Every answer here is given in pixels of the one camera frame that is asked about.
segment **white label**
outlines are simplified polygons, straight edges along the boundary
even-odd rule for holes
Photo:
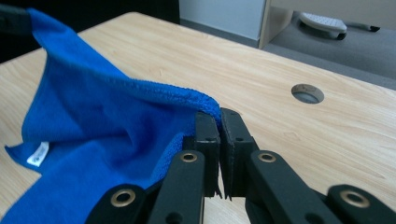
[[[41,162],[43,162],[43,160],[46,159],[49,149],[50,149],[50,143],[42,142],[41,145],[35,151],[35,153],[33,153],[32,156],[30,156],[27,159],[27,163],[39,167],[41,165]]]

